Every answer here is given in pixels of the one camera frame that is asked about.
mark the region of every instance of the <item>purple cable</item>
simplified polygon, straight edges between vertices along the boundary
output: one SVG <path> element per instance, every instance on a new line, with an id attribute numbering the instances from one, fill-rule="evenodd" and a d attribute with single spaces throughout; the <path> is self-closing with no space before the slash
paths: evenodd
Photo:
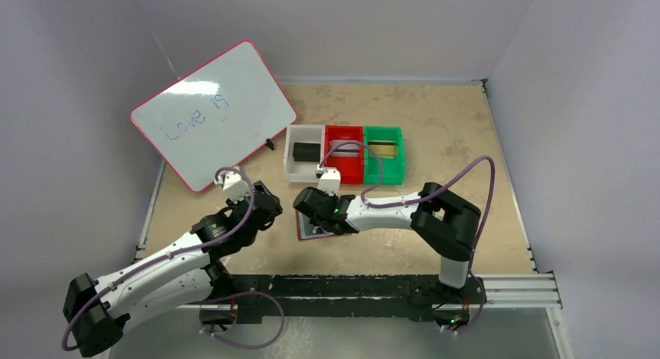
<path id="1" fill-rule="evenodd" d="M 204 327 L 204 320 L 202 319 L 202 312 L 199 312 L 199 323 L 202 325 L 202 331 L 204 333 L 206 333 L 207 335 L 211 336 L 212 338 L 218 340 L 218 341 L 228 343 L 231 346 L 238 347 L 238 348 L 241 348 L 241 349 L 252 349 L 252 350 L 263 349 L 264 347 L 267 347 L 271 343 L 275 342 L 279 338 L 279 336 L 282 334 L 282 331 L 284 330 L 284 309 L 282 308 L 282 305 L 275 298 L 273 298 L 271 295 L 268 295 L 266 293 L 262 293 L 261 291 L 244 291 L 244 292 L 241 292 L 241 293 L 228 295 L 228 296 L 222 297 L 222 298 L 207 299 L 205 301 L 199 302 L 199 304 L 200 304 L 200 307 L 201 307 L 204 304 L 220 303 L 220 302 L 223 302 L 223 301 L 228 301 L 230 299 L 243 297 L 243 296 L 246 296 L 246 295 L 259 295 L 259 296 L 268 298 L 272 303 L 275 304 L 275 306 L 279 310 L 279 316 L 281 317 L 281 321 L 279 323 L 279 328 L 277 329 L 277 333 L 275 333 L 273 338 L 271 338 L 270 340 L 268 340 L 264 343 L 260 343 L 259 345 L 246 345 L 245 343 L 238 343 L 238 342 L 235 342 L 235 341 L 232 341 L 232 340 L 228 340 L 227 338 L 224 338 L 222 336 L 218 336 L 215 333 L 208 330 L 207 328 L 205 328 Z"/>
<path id="2" fill-rule="evenodd" d="M 215 245 L 219 244 L 220 242 L 224 241 L 225 239 L 227 239 L 229 236 L 236 233 L 236 231 L 238 231 L 239 228 L 243 227 L 245 222 L 248 221 L 248 217 L 250 216 L 250 214 L 252 214 L 252 210 L 255 207 L 255 187 L 252 186 L 252 182 L 250 181 L 248 176 L 243 171 L 241 171 L 240 169 L 234 170 L 233 168 L 230 168 L 230 167 L 221 167 L 216 172 L 216 176 L 215 176 L 216 180 L 218 179 L 218 175 L 221 172 L 224 172 L 224 171 L 235 172 L 235 173 L 239 174 L 247 182 L 247 186 L 250 189 L 250 202 L 247 206 L 248 208 L 247 208 L 247 212 L 245 213 L 245 216 L 243 216 L 243 219 L 241 219 L 235 227 L 231 228 L 224 235 L 222 235 L 222 236 L 220 236 L 220 237 L 218 237 L 218 238 L 216 238 L 212 241 L 205 242 L 203 244 L 189 246 L 187 248 L 180 248 L 178 250 L 175 250 L 175 251 L 171 252 L 171 255 L 176 256 L 176 255 L 179 255 L 183 252 L 191 252 L 191 251 L 194 251 L 194 250 L 199 250 L 200 248 L 208 248 L 208 247 L 211 247 L 211 246 L 215 246 Z M 134 269 L 131 269 L 130 271 L 126 272 L 123 276 L 118 277 L 112 284 L 113 285 L 119 285 L 121 283 L 124 283 L 126 280 L 128 280 L 131 277 L 135 276 L 135 274 L 140 273 L 143 270 L 148 269 L 149 267 L 151 267 L 151 266 L 153 266 L 157 263 L 160 263 L 160 262 L 162 262 L 163 260 L 166 260 L 166 259 L 169 259 L 167 255 L 161 255 L 159 257 L 156 257 L 154 259 L 149 260 L 148 262 L 144 262 L 143 264 L 139 264 L 139 266 L 136 266 Z M 87 303 L 85 303 L 78 310 L 78 312 L 76 312 L 76 314 L 73 316 L 73 319 L 71 319 L 71 322 L 69 322 L 69 324 L 67 325 L 67 327 L 65 329 L 65 332 L 64 332 L 64 336 L 62 337 L 61 348 L 64 351 L 73 351 L 73 350 L 78 349 L 78 345 L 75 345 L 75 346 L 69 346 L 68 345 L 68 336 L 71 334 L 71 331 L 73 330 L 73 327 L 78 322 L 78 320 L 80 320 L 80 317 L 83 315 L 83 313 L 85 311 L 87 311 L 87 309 L 90 308 L 90 306 L 97 303 L 104 295 L 110 293 L 110 291 L 111 291 L 110 287 L 103 288 L 101 291 L 99 291 L 97 293 L 97 295 L 95 295 L 94 297 L 92 297 L 92 299 L 87 301 Z"/>
<path id="3" fill-rule="evenodd" d="M 387 209 L 391 207 L 397 207 L 397 206 L 407 206 L 407 205 L 414 205 L 416 203 L 422 203 L 429 201 L 440 194 L 446 192 L 453 184 L 455 184 L 458 180 L 462 179 L 468 172 L 471 171 L 471 169 L 474 168 L 479 162 L 483 160 L 487 160 L 488 164 L 490 165 L 490 186 L 488 188 L 488 198 L 486 199 L 486 207 L 483 209 L 483 217 L 481 218 L 481 223 L 479 223 L 479 228 L 476 231 L 475 239 L 474 242 L 472 243 L 472 255 L 470 256 L 470 261 L 468 263 L 468 275 L 471 276 L 471 278 L 475 279 L 476 282 L 478 283 L 479 287 L 481 288 L 481 302 L 479 303 L 479 310 L 477 310 L 475 317 L 470 320 L 470 322 L 465 325 L 460 331 L 456 331 L 456 333 L 463 333 L 464 331 L 467 330 L 468 327 L 473 325 L 477 320 L 479 320 L 479 317 L 481 316 L 481 311 L 483 310 L 483 306 L 486 303 L 486 288 L 483 286 L 483 283 L 481 280 L 476 278 L 474 276 L 474 273 L 472 273 L 472 263 L 474 262 L 474 254 L 476 250 L 477 243 L 479 243 L 479 239 L 481 238 L 481 234 L 483 233 L 483 227 L 486 225 L 486 220 L 488 219 L 488 213 L 490 212 L 490 204 L 493 202 L 493 191 L 495 189 L 495 162 L 493 161 L 493 158 L 487 156 L 487 155 L 482 155 L 481 157 L 477 157 L 474 159 L 470 164 L 468 164 L 467 167 L 463 168 L 463 171 L 458 172 L 454 178 L 452 178 L 447 184 L 442 185 L 442 188 L 439 188 L 437 191 L 427 195 L 426 197 L 423 198 L 418 198 L 418 199 L 411 199 L 409 201 L 405 202 L 392 202 L 392 203 L 385 203 L 385 204 L 376 204 L 376 203 L 370 203 L 367 201 L 367 193 L 371 192 L 375 188 L 377 188 L 382 180 L 383 180 L 383 173 L 384 173 L 384 168 L 383 168 L 383 161 L 381 160 L 381 156 L 378 155 L 375 151 L 373 151 L 368 145 L 361 143 L 359 141 L 346 141 L 344 143 L 340 143 L 338 145 L 335 145 L 330 151 L 328 151 L 327 154 L 325 154 L 325 157 L 321 160 L 319 163 L 320 167 L 323 167 L 323 163 L 325 163 L 325 160 L 328 159 L 331 153 L 334 153 L 335 150 L 338 148 L 344 146 L 344 145 L 358 145 L 362 147 L 366 147 L 373 155 L 376 157 L 376 160 L 378 161 L 378 166 L 379 166 L 379 173 L 378 173 L 378 180 L 376 181 L 376 184 L 373 184 L 369 188 L 366 188 L 360 193 L 360 198 L 362 199 L 362 202 L 374 209 Z"/>

